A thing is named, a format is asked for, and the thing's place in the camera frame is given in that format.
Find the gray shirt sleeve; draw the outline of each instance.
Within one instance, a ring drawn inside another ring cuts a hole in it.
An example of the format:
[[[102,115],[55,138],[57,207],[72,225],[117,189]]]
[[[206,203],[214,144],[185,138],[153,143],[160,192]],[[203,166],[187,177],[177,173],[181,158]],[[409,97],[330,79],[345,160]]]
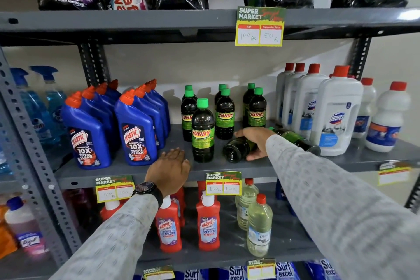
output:
[[[132,280],[157,211],[153,195],[134,195],[50,280]]]
[[[419,216],[279,135],[265,147],[297,217],[343,280],[419,279]]]

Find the hand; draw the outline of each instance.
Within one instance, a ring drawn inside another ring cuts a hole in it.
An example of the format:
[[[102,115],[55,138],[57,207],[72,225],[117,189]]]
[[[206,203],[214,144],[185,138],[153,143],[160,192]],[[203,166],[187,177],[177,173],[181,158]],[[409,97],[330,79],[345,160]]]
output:
[[[240,129],[238,132],[235,132],[234,135],[236,137],[245,136],[248,140],[257,144],[257,149],[251,151],[247,155],[247,161],[253,161],[255,159],[267,156],[267,151],[265,150],[265,142],[271,135],[276,135],[276,133],[267,128],[249,127]]]
[[[184,159],[183,150],[172,149],[163,152],[157,161],[150,165],[145,182],[153,182],[159,188],[163,197],[175,194],[188,178],[191,168],[189,160]]]

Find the plastic bottle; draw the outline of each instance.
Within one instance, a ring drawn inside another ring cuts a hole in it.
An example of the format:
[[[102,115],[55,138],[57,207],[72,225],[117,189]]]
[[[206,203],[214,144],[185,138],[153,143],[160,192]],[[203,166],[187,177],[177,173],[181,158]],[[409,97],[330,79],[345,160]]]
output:
[[[367,131],[367,148],[381,153],[387,153],[394,148],[404,123],[403,113],[411,104],[406,88],[406,82],[394,81],[389,90],[379,96],[376,103],[378,112],[372,117]]]
[[[6,156],[4,155],[3,150],[0,147],[0,175],[1,174],[11,174],[9,164],[7,163]]]
[[[363,86],[348,78],[348,71],[349,66],[336,66],[333,76],[318,89],[310,141],[321,147],[322,156],[343,154],[352,138]]]
[[[95,101],[95,87],[89,86],[84,89],[81,97],[80,109],[97,118],[103,124],[108,146],[112,151],[118,150],[120,137],[118,130],[115,128],[113,113]]]
[[[262,258],[270,246],[273,211],[267,205],[264,194],[257,195],[257,201],[248,207],[247,246],[250,253]]]
[[[203,195],[197,204],[198,249],[212,251],[220,247],[220,203],[213,195]]]
[[[238,198],[237,219],[238,226],[243,230],[248,230],[248,207],[255,203],[257,199],[258,188],[254,185],[253,178],[245,178],[245,184],[242,186],[242,195]]]
[[[105,203],[105,206],[101,209],[100,215],[102,217],[102,220],[105,221],[107,219],[110,219],[113,214],[115,214],[118,209],[120,209],[123,206],[123,202],[120,202],[119,200],[115,201],[107,201]]]
[[[151,165],[158,159],[153,120],[134,106],[134,89],[115,105],[124,156],[131,166]]]
[[[276,82],[276,122],[281,124],[281,116],[283,115],[283,97],[284,88],[286,85],[286,76],[293,73],[294,63],[286,63],[286,68],[283,72],[277,75]]]
[[[28,86],[25,76],[29,73],[21,68],[10,68],[10,71],[16,86],[19,89],[20,96],[38,135],[39,141],[44,147],[54,145],[59,141],[60,135],[57,133],[57,127],[44,102],[42,102],[38,94]]]
[[[229,141],[223,147],[223,155],[226,160],[231,163],[238,163],[252,151],[255,147],[255,143],[247,140],[245,136],[241,136]]]
[[[159,98],[155,97],[152,94],[152,89],[149,85],[143,84],[142,86],[140,86],[140,88],[144,92],[146,92],[146,94],[144,95],[146,100],[148,100],[150,103],[156,105],[159,108],[160,119],[162,120],[162,125],[163,125],[163,132],[165,133],[165,138],[167,138],[169,136],[169,127],[168,127],[169,114],[166,113],[165,103],[163,103]]]
[[[81,109],[79,91],[68,97],[61,108],[61,117],[68,129],[73,156],[84,170],[96,170],[111,165],[111,154],[105,127],[95,117]]]
[[[49,250],[45,248],[44,237],[29,206],[20,197],[11,198],[6,204],[9,210],[4,215],[5,221],[25,253],[33,260],[47,258]]]
[[[112,97],[106,95],[107,89],[108,86],[105,82],[103,82],[96,88],[96,93],[98,93],[102,105],[106,106],[110,111],[114,113],[115,103],[117,100],[114,100]]]
[[[155,97],[157,97],[164,104],[165,113],[167,115],[166,122],[167,122],[167,125],[168,125],[168,133],[169,133],[171,131],[171,119],[169,118],[168,101],[155,90],[156,84],[157,84],[156,79],[153,79],[153,80],[150,81],[150,83],[148,85],[150,86],[151,94],[154,95]]]
[[[214,96],[214,106],[216,106],[217,101],[220,99],[220,97],[222,96],[222,90],[223,89],[227,89],[228,87],[226,86],[226,84],[219,84],[219,91],[216,93],[216,95]]]
[[[249,102],[248,124],[249,126],[265,127],[265,114],[267,110],[267,101],[263,97],[263,88],[256,87],[254,96]]]
[[[216,104],[215,134],[221,140],[229,140],[234,134],[235,103],[229,97],[230,93],[230,89],[223,89]]]
[[[159,108],[144,98],[146,93],[141,87],[134,91],[134,107],[150,116],[153,121],[153,129],[155,131],[156,148],[163,149],[165,147],[165,132],[163,129],[162,119],[160,118]]]
[[[66,136],[66,127],[64,126],[63,119],[61,118],[61,106],[64,104],[67,96],[64,94],[63,90],[57,87],[57,84],[55,83],[53,73],[58,72],[58,70],[48,65],[31,65],[29,68],[42,75],[45,81],[45,94],[47,95],[48,100],[48,112],[57,127],[57,133],[61,136]]]
[[[314,145],[311,141],[305,139],[303,136],[296,134],[295,132],[289,131],[285,128],[268,128],[274,133],[280,135],[282,138],[287,139],[290,143],[293,143],[297,147],[300,147],[306,152],[310,152],[316,156],[321,155],[321,148],[318,145]]]
[[[198,110],[192,114],[192,154],[200,163],[211,161],[214,156],[214,116],[208,109],[206,98],[197,100]]]
[[[316,98],[321,82],[328,76],[319,74],[320,64],[309,65],[308,74],[297,79],[291,130],[309,139]]]
[[[366,129],[369,127],[370,116],[372,115],[372,102],[376,99],[376,89],[372,86],[373,79],[371,77],[363,77],[361,82],[363,84],[363,96],[353,129],[353,138],[365,136]]]
[[[192,90],[185,90],[181,103],[182,136],[184,141],[191,142],[192,114],[197,111],[197,99]]]
[[[184,188],[181,187],[175,194],[171,195],[171,201],[178,206],[179,225],[185,226],[184,210],[186,208]]]
[[[197,101],[197,96],[194,94],[194,90],[192,89],[192,85],[189,84],[189,85],[185,86],[185,91],[187,91],[187,90],[191,90],[192,91],[193,97]],[[181,102],[183,102],[185,100],[185,98],[186,98],[186,96],[183,95]]]
[[[242,115],[242,127],[247,128],[248,124],[248,115],[249,115],[249,102],[251,101],[252,96],[254,95],[255,83],[248,83],[248,90],[244,93],[242,102],[244,103],[244,113]]]
[[[178,206],[166,196],[156,214],[157,234],[160,239],[160,250],[168,254],[182,249],[181,227],[178,218]]]
[[[283,110],[285,113],[281,114],[281,125],[283,128],[291,130],[291,121],[293,117],[294,100],[296,97],[297,81],[301,76],[304,76],[305,64],[297,63],[294,73],[286,77],[286,85],[284,87],[283,96]]]
[[[118,79],[114,79],[110,82],[108,82],[107,90],[105,92],[105,95],[113,98],[115,101],[117,101],[121,93],[117,90],[118,89]]]

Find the white plastic bottle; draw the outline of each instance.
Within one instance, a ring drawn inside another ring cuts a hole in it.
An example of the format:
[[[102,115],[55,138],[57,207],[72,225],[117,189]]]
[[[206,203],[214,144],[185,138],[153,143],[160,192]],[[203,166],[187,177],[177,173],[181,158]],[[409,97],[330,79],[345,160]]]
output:
[[[276,83],[276,122],[281,124],[281,114],[283,113],[283,96],[286,76],[293,73],[294,63],[286,63],[286,69],[277,75]]]
[[[310,64],[308,74],[297,81],[291,130],[306,139],[309,139],[311,134],[319,85],[328,79],[328,76],[319,74],[320,66],[318,63]]]
[[[372,102],[376,99],[376,89],[372,86],[373,79],[371,77],[363,77],[361,82],[363,85],[362,104],[360,104],[356,124],[354,125],[353,138],[362,138],[365,136],[366,129],[369,126],[370,116],[372,115]]]
[[[20,197],[9,199],[6,205],[9,210],[4,215],[5,221],[26,254],[34,260],[46,258],[49,250],[29,206]]]
[[[305,75],[305,63],[297,63],[294,73],[286,77],[283,96],[283,114],[281,115],[281,125],[283,128],[291,130],[291,119],[293,117],[294,98],[296,96],[297,80]]]
[[[347,78],[348,71],[348,65],[337,65],[331,79],[322,81],[318,89],[310,141],[321,147],[322,156],[343,154],[352,138],[363,86]]]
[[[403,113],[411,104],[406,88],[406,82],[394,81],[389,90],[379,96],[378,112],[372,117],[366,136],[366,147],[369,149],[386,153],[394,148],[404,123]]]

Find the black watch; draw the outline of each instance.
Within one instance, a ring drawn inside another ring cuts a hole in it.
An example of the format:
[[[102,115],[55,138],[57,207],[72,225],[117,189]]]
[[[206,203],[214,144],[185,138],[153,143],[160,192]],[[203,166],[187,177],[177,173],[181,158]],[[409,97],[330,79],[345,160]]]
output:
[[[160,208],[163,203],[163,195],[154,182],[142,182],[141,184],[138,184],[136,188],[134,188],[132,196],[144,194],[152,194],[156,197]]]

